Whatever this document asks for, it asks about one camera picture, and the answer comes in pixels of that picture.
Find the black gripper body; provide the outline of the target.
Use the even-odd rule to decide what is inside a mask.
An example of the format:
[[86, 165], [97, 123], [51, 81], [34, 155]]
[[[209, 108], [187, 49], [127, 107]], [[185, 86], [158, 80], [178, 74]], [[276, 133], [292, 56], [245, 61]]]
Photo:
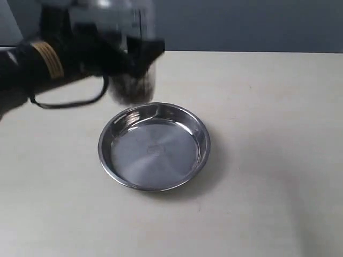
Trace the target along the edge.
[[39, 79], [134, 75], [131, 1], [39, 3]]

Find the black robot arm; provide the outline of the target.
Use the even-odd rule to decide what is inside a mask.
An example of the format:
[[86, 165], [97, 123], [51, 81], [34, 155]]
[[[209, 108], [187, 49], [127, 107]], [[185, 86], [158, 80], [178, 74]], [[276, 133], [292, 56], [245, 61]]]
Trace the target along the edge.
[[[31, 102], [42, 109], [83, 107], [105, 93], [122, 105], [147, 103], [165, 41], [155, 35], [152, 1], [40, 1], [38, 31], [1, 51], [1, 114]], [[88, 77], [103, 86], [91, 99], [42, 103], [39, 94]]]

